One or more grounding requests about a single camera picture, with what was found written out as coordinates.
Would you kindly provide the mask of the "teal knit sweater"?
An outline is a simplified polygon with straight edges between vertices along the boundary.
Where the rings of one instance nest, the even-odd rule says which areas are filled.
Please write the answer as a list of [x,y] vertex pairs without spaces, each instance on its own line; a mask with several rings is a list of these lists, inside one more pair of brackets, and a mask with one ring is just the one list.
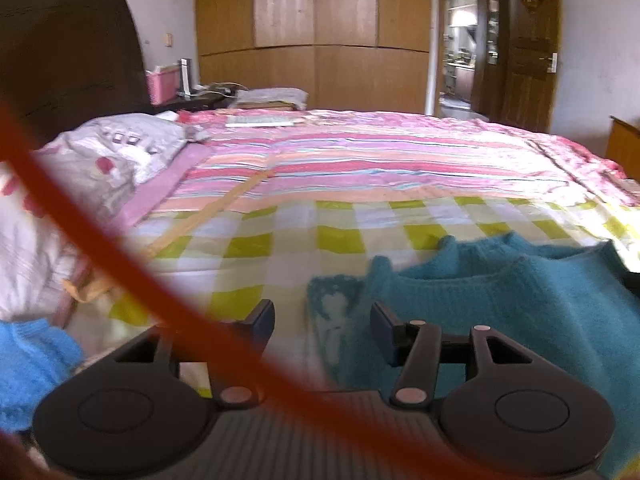
[[326,374],[345,389],[390,394],[398,377],[371,334],[376,302],[451,335],[498,330],[605,397],[616,429],[601,470],[614,478],[639,453],[639,298],[623,282],[627,272],[612,242],[446,236],[431,260],[405,270],[378,256],[363,278],[313,278],[307,304]]

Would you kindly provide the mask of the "wooden stick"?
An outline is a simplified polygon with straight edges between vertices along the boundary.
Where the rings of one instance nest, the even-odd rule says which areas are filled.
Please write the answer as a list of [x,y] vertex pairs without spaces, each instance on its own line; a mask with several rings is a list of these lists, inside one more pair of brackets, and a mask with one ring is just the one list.
[[[171,244],[174,244],[179,238],[189,235],[203,223],[216,217],[221,211],[227,210],[243,194],[252,190],[258,184],[261,184],[262,181],[268,179],[272,174],[272,170],[261,171],[254,174],[254,176],[238,184],[221,198],[213,200],[201,210],[191,214],[189,218],[182,219],[180,222],[174,224],[168,231],[160,237],[157,237],[154,242],[146,245],[145,248],[139,252],[140,259],[143,262],[148,262],[156,258],[160,252]],[[81,304],[88,304],[88,302],[98,299],[116,287],[116,283],[106,275],[93,278],[88,284],[85,284],[83,288],[78,288],[69,280],[62,281],[62,285],[63,289]]]

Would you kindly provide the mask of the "pink and green checked bedspread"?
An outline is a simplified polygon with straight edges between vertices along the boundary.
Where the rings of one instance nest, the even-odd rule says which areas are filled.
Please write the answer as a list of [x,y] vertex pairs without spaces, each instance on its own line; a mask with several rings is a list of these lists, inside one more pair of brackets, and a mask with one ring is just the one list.
[[[299,122],[227,128],[235,115]],[[476,240],[509,231],[541,244],[612,240],[628,266],[639,263],[639,202],[620,167],[562,136],[387,112],[156,117],[203,128],[210,153],[119,237],[141,252],[174,224],[272,170],[146,266],[190,307],[220,318],[273,300],[278,322],[269,351],[304,376],[322,375],[305,300],[316,276],[361,275],[377,256],[403,269],[426,260],[446,235]]]

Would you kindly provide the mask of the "light blue knit garment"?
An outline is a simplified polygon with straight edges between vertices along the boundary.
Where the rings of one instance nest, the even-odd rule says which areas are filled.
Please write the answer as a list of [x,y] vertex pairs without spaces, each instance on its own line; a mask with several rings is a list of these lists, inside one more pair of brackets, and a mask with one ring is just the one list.
[[1,430],[29,429],[40,401],[84,359],[78,343],[45,318],[1,322]]

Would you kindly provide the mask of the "white paper on bed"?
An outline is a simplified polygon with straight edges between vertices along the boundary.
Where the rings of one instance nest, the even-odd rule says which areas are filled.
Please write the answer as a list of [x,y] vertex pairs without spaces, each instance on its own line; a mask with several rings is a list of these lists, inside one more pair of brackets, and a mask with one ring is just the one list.
[[229,116],[226,120],[227,128],[280,128],[292,127],[299,122],[298,118],[288,116]]

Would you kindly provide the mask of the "white pillow with pink dots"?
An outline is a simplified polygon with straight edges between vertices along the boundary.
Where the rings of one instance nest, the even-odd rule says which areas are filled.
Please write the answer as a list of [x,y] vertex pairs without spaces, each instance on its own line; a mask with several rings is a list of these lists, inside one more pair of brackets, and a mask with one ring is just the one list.
[[[35,152],[47,172],[113,234],[135,226],[210,153],[203,128],[147,114],[99,117]],[[8,165],[1,167],[1,317],[58,320],[70,306],[64,282],[87,269]]]

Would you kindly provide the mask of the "dark nightstand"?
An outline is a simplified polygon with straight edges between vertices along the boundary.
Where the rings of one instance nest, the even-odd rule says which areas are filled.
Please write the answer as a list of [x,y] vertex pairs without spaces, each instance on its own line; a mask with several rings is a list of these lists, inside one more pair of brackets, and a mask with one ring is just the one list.
[[232,94],[222,92],[205,92],[201,96],[191,96],[190,99],[177,96],[175,99],[165,103],[154,105],[153,114],[180,112],[180,110],[187,110],[188,112],[216,110],[217,108],[228,107],[233,101],[234,96]]

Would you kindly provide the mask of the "folded white cloth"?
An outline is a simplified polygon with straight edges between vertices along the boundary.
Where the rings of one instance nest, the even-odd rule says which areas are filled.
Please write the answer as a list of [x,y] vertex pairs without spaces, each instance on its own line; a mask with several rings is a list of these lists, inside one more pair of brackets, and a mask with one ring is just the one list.
[[306,110],[308,93],[299,88],[261,88],[239,90],[232,107],[242,110],[272,108],[275,110]]

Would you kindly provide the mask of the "wooden side shelf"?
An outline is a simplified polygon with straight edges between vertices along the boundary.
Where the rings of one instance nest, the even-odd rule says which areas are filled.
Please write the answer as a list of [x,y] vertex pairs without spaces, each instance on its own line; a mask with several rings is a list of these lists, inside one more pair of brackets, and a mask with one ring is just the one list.
[[612,116],[612,128],[608,137],[605,156],[617,162],[628,178],[640,178],[640,130]]

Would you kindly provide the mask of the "pink storage box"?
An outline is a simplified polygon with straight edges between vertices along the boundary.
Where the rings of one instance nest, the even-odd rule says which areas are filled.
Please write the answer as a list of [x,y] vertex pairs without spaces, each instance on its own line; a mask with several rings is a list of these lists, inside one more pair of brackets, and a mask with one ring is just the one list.
[[177,64],[156,66],[145,72],[149,96],[153,105],[164,104],[175,99],[180,82]]

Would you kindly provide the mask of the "silver cylinder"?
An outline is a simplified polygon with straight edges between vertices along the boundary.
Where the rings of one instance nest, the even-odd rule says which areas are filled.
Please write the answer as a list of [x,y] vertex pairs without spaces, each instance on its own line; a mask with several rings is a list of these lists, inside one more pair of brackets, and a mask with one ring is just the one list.
[[178,95],[183,99],[190,99],[192,96],[192,60],[190,58],[180,58],[178,61],[180,86]]

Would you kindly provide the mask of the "wooden wardrobe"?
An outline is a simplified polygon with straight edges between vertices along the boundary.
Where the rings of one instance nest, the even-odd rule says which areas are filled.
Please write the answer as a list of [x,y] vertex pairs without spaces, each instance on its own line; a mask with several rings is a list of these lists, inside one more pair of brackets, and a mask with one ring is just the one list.
[[425,113],[432,0],[195,0],[201,80],[295,87],[312,107]]

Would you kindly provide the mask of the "dark wooden headboard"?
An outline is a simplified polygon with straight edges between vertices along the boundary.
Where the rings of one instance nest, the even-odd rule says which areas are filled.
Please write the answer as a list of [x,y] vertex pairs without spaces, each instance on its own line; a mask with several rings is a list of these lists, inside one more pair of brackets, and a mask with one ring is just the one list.
[[1,0],[1,96],[37,148],[92,118],[149,113],[127,0]]

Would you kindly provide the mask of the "dark wooden door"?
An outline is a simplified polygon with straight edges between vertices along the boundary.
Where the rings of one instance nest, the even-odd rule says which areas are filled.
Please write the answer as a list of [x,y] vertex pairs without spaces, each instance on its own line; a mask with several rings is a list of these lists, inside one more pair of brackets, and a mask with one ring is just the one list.
[[500,122],[547,132],[555,98],[561,0],[499,0]]

